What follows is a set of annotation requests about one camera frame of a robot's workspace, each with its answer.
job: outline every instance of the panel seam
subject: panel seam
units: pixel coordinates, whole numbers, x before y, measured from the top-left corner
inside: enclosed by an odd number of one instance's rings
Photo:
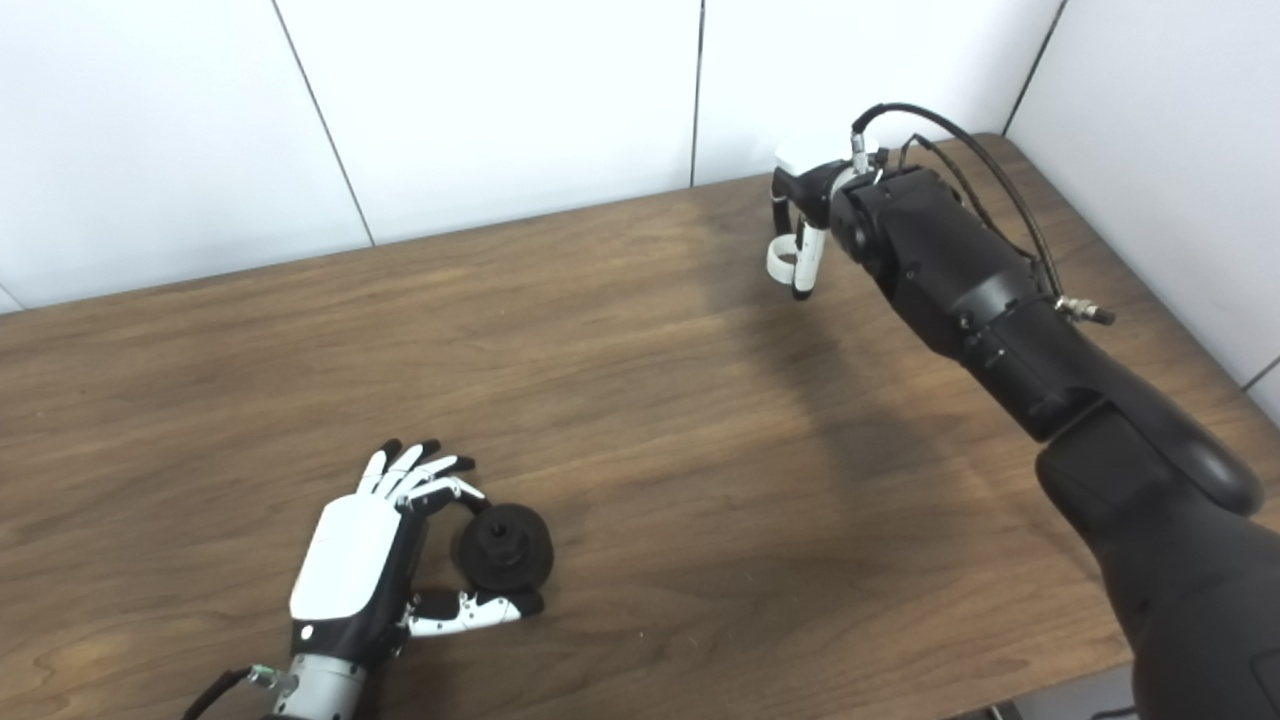
[[[311,105],[316,109],[316,117],[320,118],[320,127],[324,128],[324,136],[329,140],[329,150],[333,151],[333,159],[338,161],[338,170],[342,173],[342,182],[347,183],[347,192],[351,195],[351,202],[356,206],[356,214],[360,215],[360,224],[365,228],[365,237],[369,238],[369,246],[376,247],[378,243],[374,242],[374,233],[369,229],[369,220],[365,219],[365,209],[360,206],[360,197],[356,197],[356,188],[351,184],[351,176],[347,174],[347,165],[342,161],[342,155],[338,154],[338,143],[333,141],[333,133],[329,132],[329,123],[324,119],[324,111],[320,109],[320,101],[316,100],[315,90],[311,88],[311,78],[307,77],[306,68],[302,67],[302,58],[298,55],[298,49],[293,45],[293,36],[289,35],[289,26],[284,23],[284,14],[280,12],[280,4],[276,0],[271,0],[271,8],[275,9],[275,18],[280,20],[280,31],[284,32],[284,40],[289,44],[289,53],[293,54],[293,61],[298,65],[298,73],[302,76],[302,85],[307,87],[307,96],[311,97]]]
[[[1053,31],[1057,29],[1057,22],[1062,19],[1062,10],[1066,9],[1068,0],[1062,0],[1057,5],[1057,12],[1053,13],[1053,22],[1048,26],[1048,32],[1044,33],[1044,40],[1041,42],[1039,51],[1036,53],[1036,60],[1032,63],[1030,72],[1027,73],[1027,79],[1023,81],[1023,88],[1018,91],[1018,100],[1014,100],[1014,108],[1009,111],[1009,119],[1005,120],[1005,129],[1000,131],[1001,137],[1009,136],[1009,128],[1014,124],[1014,117],[1018,115],[1018,109],[1023,105],[1023,97],[1027,96],[1027,88],[1032,86],[1032,78],[1036,77],[1036,70],[1039,68],[1041,58],[1044,56],[1044,50],[1048,49],[1048,41],[1053,37]]]
[[[13,304],[17,305],[19,310],[29,310],[29,307],[27,307],[26,305],[22,304],[20,300],[14,297],[14,295],[9,292],[9,288],[6,288],[5,286],[0,284],[0,292],[8,295],[9,300],[13,300]]]
[[[703,37],[707,35],[707,0],[698,12],[698,68],[694,70],[694,140],[689,151],[689,187],[698,178],[698,108],[703,94]]]
[[[1244,391],[1244,392],[1249,392],[1253,388],[1253,386],[1258,384],[1258,380],[1261,380],[1262,378],[1267,377],[1267,373],[1270,373],[1271,370],[1275,370],[1276,365],[1280,365],[1280,356],[1277,356],[1275,360],[1267,363],[1266,368],[1262,368],[1262,372],[1258,373],[1257,375],[1253,375],[1253,379],[1251,379],[1249,382],[1247,382],[1243,386],[1240,386],[1240,389]]]

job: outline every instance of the wood grain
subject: wood grain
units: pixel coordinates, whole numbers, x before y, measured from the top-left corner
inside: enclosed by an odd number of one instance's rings
[[[984,142],[1120,313],[1089,333],[1280,475],[1276,430]],[[371,717],[931,720],[1125,661],[1037,447],[838,252],[792,301],[771,236],[749,178],[0,318],[0,716],[175,717],[287,662],[319,511],[387,437],[475,455],[558,564],[544,616],[413,644]]]

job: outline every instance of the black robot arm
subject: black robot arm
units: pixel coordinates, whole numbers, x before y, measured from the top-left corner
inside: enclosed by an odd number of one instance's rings
[[[1102,569],[1140,716],[1280,719],[1280,536],[1247,519],[1258,479],[1093,345],[937,173],[870,170],[832,188],[831,233],[931,350],[1047,442],[1036,473]]]

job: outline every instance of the white wall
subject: white wall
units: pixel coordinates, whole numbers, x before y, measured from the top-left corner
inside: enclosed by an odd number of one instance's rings
[[[1275,0],[1071,0],[1009,135],[1240,383],[1280,355],[1277,37]]]
[[[785,137],[847,133],[877,102],[924,105],[970,132],[1000,132],[1059,0],[707,0],[699,184],[764,173]],[[870,135],[945,137],[908,115]]]
[[[28,307],[369,245],[269,0],[0,5],[0,159]]]
[[[378,242],[687,187],[699,0],[282,0]]]
[[[695,110],[699,182],[883,100],[1000,129],[1057,1],[708,0],[700,102],[701,0],[282,0],[289,36],[270,0],[4,4],[0,287],[31,307],[686,187]],[[805,72],[774,59],[800,31]]]

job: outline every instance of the metal connector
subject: metal connector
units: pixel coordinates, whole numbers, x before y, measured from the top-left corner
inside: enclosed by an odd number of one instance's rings
[[[1116,314],[1098,306],[1092,300],[1059,297],[1053,309],[1073,320],[1088,320],[1100,325],[1110,325],[1116,322]]]
[[[867,160],[867,141],[863,138],[863,133],[855,132],[849,137],[849,142],[852,146],[854,156],[854,173],[867,174],[870,169],[870,163]]]
[[[278,691],[285,697],[298,688],[297,675],[266,665],[253,665],[244,679],[260,688]]]

